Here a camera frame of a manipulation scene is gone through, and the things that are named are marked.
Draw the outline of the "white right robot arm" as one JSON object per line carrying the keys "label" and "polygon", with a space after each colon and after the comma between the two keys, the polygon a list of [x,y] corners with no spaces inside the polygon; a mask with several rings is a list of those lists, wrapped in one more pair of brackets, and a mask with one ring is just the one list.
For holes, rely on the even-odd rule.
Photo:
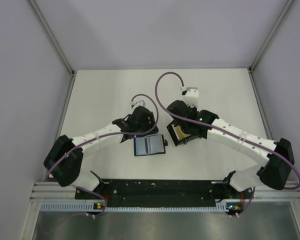
{"label": "white right robot arm", "polygon": [[285,138],[265,139],[243,131],[208,110],[197,111],[182,100],[167,110],[183,133],[225,145],[252,159],[256,164],[244,170],[233,170],[223,180],[223,192],[235,198],[242,191],[258,186],[283,190],[295,163],[292,144]]}

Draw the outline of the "grey blue card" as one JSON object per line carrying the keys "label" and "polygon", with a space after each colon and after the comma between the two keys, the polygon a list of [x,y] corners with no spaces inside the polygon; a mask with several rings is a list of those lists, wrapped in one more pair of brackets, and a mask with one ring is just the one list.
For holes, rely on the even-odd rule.
{"label": "grey blue card", "polygon": [[137,137],[134,139],[135,156],[147,156],[150,154],[149,138]]}

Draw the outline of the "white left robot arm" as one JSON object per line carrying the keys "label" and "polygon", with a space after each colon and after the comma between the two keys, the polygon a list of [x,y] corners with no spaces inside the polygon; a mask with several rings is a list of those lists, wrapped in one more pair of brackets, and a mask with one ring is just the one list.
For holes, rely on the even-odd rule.
{"label": "white left robot arm", "polygon": [[43,165],[61,187],[70,185],[86,189],[92,198],[104,191],[101,180],[91,169],[90,156],[106,147],[123,143],[136,136],[158,133],[154,113],[139,105],[124,118],[94,132],[70,138],[61,135],[50,149]]}

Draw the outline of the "black leather card holder wallet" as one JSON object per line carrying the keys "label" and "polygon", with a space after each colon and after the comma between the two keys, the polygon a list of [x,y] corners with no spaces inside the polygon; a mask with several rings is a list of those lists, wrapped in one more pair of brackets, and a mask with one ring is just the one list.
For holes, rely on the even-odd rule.
{"label": "black leather card holder wallet", "polygon": [[142,156],[135,156],[135,146],[133,139],[133,146],[134,146],[134,156],[135,157],[143,157],[143,156],[152,156],[152,155],[160,155],[166,153],[166,147],[168,146],[168,141],[164,138],[162,134],[155,134],[151,136],[143,136],[138,138],[148,138],[149,142],[149,155],[142,155]]}

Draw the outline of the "black plastic card tray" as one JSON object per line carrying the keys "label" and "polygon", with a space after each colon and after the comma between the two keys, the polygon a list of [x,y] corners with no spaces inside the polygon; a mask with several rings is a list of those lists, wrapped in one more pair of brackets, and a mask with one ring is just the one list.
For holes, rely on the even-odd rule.
{"label": "black plastic card tray", "polygon": [[171,136],[174,145],[186,145],[195,139],[206,139],[209,128],[196,125],[193,123],[185,123],[179,125],[175,120],[167,125],[167,130]]}

